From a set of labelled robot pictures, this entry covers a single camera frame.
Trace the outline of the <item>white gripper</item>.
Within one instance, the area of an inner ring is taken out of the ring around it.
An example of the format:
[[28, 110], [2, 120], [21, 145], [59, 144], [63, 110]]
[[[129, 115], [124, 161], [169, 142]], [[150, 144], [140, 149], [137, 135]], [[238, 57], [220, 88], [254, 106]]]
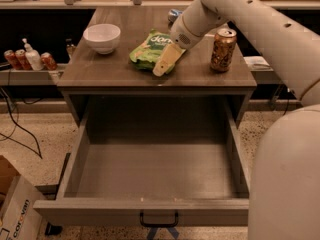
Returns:
[[157, 77], [170, 72], [185, 52], [184, 49], [194, 47], [202, 40], [203, 34], [197, 22], [180, 15], [171, 27], [170, 37], [174, 43], [165, 46], [153, 68], [153, 74]]

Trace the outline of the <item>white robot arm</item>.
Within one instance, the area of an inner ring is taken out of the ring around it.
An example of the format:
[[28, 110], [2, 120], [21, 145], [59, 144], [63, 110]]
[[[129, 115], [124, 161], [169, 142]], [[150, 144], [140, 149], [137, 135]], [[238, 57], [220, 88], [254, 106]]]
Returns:
[[251, 173], [248, 240], [320, 240], [320, 37], [260, 0], [194, 0], [173, 23], [161, 76], [213, 28], [230, 21], [269, 65], [260, 85], [285, 86], [300, 108], [260, 140]]

